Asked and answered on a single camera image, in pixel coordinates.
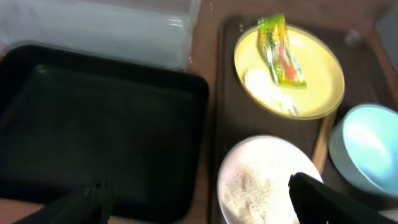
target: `plastic container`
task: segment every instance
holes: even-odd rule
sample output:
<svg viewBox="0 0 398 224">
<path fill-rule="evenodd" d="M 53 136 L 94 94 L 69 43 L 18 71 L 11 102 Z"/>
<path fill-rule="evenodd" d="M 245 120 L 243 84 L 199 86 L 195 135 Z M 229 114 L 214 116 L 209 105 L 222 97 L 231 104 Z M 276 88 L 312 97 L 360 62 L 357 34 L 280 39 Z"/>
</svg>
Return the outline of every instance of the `plastic container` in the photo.
<svg viewBox="0 0 398 224">
<path fill-rule="evenodd" d="M 27 42 L 185 68 L 200 0 L 0 0 L 0 51 Z"/>
<path fill-rule="evenodd" d="M 351 109 L 329 142 L 330 157 L 355 187 L 398 197 L 398 114 L 379 105 Z"/>
</svg>

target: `clear plastic container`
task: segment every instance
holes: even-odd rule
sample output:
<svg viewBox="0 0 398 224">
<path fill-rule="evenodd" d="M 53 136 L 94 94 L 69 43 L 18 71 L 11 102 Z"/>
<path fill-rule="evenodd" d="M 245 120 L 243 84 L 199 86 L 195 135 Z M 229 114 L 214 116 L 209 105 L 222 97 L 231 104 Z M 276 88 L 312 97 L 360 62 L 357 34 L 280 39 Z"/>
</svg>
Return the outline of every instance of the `clear plastic container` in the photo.
<svg viewBox="0 0 398 224">
<path fill-rule="evenodd" d="M 0 50 L 35 42 L 185 68 L 200 0 L 165 2 L 0 0 Z"/>
</svg>

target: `yellow plate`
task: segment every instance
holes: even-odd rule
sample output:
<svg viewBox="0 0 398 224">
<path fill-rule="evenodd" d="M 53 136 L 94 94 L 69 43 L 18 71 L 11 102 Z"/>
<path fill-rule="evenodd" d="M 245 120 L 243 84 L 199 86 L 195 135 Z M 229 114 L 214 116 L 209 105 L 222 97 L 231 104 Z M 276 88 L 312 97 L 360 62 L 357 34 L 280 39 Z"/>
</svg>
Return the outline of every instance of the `yellow plate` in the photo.
<svg viewBox="0 0 398 224">
<path fill-rule="evenodd" d="M 292 115 L 276 105 L 261 101 L 246 88 L 244 76 L 252 68 L 266 71 L 272 79 L 257 44 L 257 27 L 248 30 L 236 44 L 235 67 L 246 92 L 263 108 L 292 119 L 317 119 L 337 109 L 344 95 L 343 71 L 336 57 L 318 38 L 296 27 L 288 26 L 290 49 L 307 81 L 306 89 L 276 85 L 284 95 L 291 95 L 299 115 Z"/>
</svg>

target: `white bowl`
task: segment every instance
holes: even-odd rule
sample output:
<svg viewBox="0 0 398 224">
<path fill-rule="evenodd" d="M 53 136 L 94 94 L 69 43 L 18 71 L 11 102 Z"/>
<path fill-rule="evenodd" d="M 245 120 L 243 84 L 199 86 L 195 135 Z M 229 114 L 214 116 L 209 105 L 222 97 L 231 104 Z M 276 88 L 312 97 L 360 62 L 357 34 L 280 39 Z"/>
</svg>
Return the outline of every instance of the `white bowl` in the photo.
<svg viewBox="0 0 398 224">
<path fill-rule="evenodd" d="M 231 178 L 239 165 L 244 164 L 257 173 L 259 177 L 277 179 L 278 184 L 288 186 L 290 176 L 298 172 L 322 182 L 322 178 L 311 160 L 296 146 L 290 142 L 274 136 L 253 136 L 247 138 L 229 151 L 221 164 L 218 173 L 217 195 L 224 219 L 227 223 L 234 223 L 235 217 L 227 212 L 223 203 L 223 184 Z M 293 205 L 285 206 L 284 211 L 279 211 L 288 217 L 290 223 L 297 219 Z"/>
</svg>

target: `blue bowl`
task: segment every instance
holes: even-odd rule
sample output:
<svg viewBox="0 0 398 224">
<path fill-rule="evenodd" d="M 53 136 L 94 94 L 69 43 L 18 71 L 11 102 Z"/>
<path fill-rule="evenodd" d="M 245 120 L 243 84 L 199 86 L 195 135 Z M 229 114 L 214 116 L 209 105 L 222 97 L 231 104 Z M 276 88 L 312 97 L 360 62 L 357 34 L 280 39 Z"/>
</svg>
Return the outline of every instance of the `blue bowl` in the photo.
<svg viewBox="0 0 398 224">
<path fill-rule="evenodd" d="M 398 113 L 379 105 L 359 105 L 336 126 L 330 157 L 357 188 L 398 197 Z"/>
</svg>

